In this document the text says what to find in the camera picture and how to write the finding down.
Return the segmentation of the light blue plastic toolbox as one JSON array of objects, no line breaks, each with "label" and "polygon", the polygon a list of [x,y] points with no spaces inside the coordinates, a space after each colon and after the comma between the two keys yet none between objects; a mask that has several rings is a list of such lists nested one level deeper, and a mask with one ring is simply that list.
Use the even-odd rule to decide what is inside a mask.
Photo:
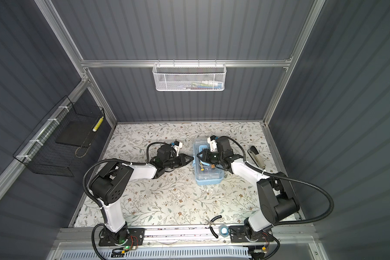
[{"label": "light blue plastic toolbox", "polygon": [[[206,138],[196,139],[193,143],[193,154],[194,154],[193,167],[195,169],[195,180],[197,184],[200,186],[219,184],[224,179],[224,171],[218,169],[215,165],[212,165],[208,162],[202,162],[197,158],[197,154],[203,149],[210,150]],[[204,165],[205,168],[204,171],[200,170],[200,163]]]}]

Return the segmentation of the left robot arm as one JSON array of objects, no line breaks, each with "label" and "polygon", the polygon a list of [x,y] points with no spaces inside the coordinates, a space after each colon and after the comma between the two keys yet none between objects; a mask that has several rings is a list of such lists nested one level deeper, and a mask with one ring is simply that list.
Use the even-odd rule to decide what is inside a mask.
[{"label": "left robot arm", "polygon": [[118,234],[127,228],[119,199],[130,181],[157,179],[194,161],[193,156],[177,149],[176,143],[154,142],[146,147],[145,162],[110,158],[94,163],[85,172],[84,193],[99,207],[109,232]]}]

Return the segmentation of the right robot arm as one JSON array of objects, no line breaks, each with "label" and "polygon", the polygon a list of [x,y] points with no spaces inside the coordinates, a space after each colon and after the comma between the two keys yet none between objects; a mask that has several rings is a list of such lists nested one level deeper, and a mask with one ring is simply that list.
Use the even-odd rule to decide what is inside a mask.
[{"label": "right robot arm", "polygon": [[198,159],[235,174],[257,188],[259,209],[245,220],[246,232],[268,230],[300,210],[293,186],[284,173],[267,173],[250,164],[245,151],[236,154],[232,149],[231,142],[242,147],[233,138],[212,135],[207,142],[210,148],[199,152]]}]

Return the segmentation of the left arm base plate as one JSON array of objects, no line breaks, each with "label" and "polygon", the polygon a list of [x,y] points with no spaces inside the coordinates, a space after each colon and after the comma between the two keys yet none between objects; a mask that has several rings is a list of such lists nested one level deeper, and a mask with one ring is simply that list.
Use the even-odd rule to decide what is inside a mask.
[{"label": "left arm base plate", "polygon": [[114,233],[104,227],[99,233],[98,245],[100,247],[139,246],[143,244],[145,231],[144,228],[123,228],[118,233]]}]

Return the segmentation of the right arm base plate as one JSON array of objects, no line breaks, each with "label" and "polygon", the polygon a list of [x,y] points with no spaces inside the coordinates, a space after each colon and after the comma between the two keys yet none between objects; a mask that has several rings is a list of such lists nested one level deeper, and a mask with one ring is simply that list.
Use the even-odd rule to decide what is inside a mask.
[{"label": "right arm base plate", "polygon": [[232,243],[268,243],[274,241],[268,233],[264,231],[248,231],[246,227],[242,225],[229,226],[229,232]]}]

